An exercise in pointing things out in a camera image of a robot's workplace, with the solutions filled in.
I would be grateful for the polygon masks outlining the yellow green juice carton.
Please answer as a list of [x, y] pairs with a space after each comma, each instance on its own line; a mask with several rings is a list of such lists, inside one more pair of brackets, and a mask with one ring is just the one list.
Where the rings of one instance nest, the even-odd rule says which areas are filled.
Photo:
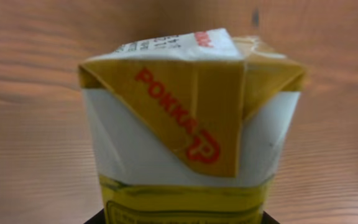
[[225, 29], [140, 40], [78, 67], [106, 223], [268, 223], [306, 70]]

